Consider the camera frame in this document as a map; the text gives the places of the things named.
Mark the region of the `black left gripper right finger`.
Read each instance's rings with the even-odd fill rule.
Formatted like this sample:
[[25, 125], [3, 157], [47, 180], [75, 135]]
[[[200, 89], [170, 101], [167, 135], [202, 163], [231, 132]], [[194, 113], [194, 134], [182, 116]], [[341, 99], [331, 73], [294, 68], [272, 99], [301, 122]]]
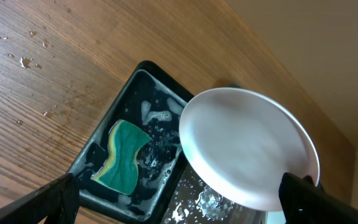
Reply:
[[358, 224], [358, 210], [316, 187], [310, 176], [286, 172], [278, 196], [287, 224]]

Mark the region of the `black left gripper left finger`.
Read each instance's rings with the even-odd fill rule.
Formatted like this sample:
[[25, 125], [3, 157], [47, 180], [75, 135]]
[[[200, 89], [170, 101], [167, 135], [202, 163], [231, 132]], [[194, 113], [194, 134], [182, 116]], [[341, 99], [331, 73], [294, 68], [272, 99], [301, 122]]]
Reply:
[[74, 224], [80, 207], [79, 199], [74, 175], [67, 173], [0, 208], [0, 224], [41, 221]]

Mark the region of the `white plate with blue stain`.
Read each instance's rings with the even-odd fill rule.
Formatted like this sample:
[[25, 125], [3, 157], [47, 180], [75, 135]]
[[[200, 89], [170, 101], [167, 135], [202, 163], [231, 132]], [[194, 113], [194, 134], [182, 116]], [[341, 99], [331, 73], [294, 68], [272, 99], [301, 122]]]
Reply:
[[319, 182], [315, 146], [281, 104], [241, 88], [214, 88], [192, 98], [179, 123], [186, 159], [213, 190], [254, 210], [279, 211], [283, 174]]

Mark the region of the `green yellow sponge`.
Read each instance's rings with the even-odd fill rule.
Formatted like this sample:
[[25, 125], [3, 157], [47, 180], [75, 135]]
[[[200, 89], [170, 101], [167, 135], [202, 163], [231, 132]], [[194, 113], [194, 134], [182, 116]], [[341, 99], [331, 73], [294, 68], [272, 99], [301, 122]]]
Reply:
[[133, 193], [139, 176], [137, 154], [150, 140], [136, 125], [118, 120], [109, 131], [108, 158], [91, 180], [120, 194]]

